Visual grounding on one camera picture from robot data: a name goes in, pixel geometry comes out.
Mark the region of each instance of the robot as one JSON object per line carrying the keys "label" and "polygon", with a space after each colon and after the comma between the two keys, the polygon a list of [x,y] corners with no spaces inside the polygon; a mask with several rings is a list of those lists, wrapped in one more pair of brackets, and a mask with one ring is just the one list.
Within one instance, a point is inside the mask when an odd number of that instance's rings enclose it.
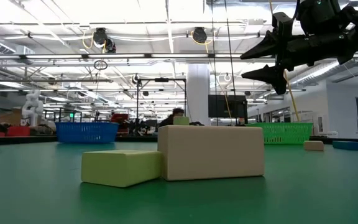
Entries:
{"label": "robot", "polygon": [[[301,23],[305,35],[292,35],[294,19]],[[346,29],[353,23],[354,27]],[[275,56],[275,66],[242,74],[243,78],[259,80],[273,86],[278,95],[286,92],[284,69],[292,71],[295,66],[329,57],[337,58],[339,64],[352,59],[358,51],[358,11],[351,6],[340,10],[336,0],[298,0],[295,15],[283,12],[273,14],[273,31],[267,31],[261,43],[240,56],[241,59]]]}
{"label": "robot", "polygon": [[25,96],[26,102],[22,108],[22,116],[25,120],[30,119],[29,123],[23,123],[22,126],[37,126],[38,115],[42,115],[44,111],[44,104],[38,100],[41,92],[40,90],[31,90],[29,94]]}

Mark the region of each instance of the white column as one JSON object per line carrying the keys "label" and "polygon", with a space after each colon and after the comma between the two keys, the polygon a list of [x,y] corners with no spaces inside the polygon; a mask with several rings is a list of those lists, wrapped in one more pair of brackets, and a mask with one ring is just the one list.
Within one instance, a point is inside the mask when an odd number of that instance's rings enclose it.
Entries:
{"label": "white column", "polygon": [[209,68],[208,64],[189,64],[187,72],[186,115],[191,122],[210,125],[208,118]]}

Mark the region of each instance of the blue tray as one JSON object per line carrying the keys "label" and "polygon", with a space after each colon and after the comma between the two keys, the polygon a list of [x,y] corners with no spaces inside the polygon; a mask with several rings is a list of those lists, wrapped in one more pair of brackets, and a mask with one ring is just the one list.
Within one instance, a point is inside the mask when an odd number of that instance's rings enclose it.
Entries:
{"label": "blue tray", "polygon": [[105,144],[114,142],[119,125],[117,123],[72,123],[57,122],[59,142]]}

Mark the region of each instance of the green table surface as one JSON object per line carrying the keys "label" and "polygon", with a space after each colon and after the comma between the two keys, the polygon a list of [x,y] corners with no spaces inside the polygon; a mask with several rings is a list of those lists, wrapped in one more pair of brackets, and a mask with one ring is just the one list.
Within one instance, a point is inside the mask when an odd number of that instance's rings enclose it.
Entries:
{"label": "green table surface", "polygon": [[0,146],[0,223],[355,223],[358,152],[266,146],[264,177],[128,189],[81,183],[81,154],[156,143]]}

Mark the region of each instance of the green basket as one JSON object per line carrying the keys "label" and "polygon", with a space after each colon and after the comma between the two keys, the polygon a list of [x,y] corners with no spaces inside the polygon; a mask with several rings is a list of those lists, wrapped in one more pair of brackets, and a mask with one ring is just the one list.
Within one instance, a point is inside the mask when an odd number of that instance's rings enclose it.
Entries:
{"label": "green basket", "polygon": [[309,140],[313,123],[252,123],[247,127],[261,127],[265,144],[302,145]]}

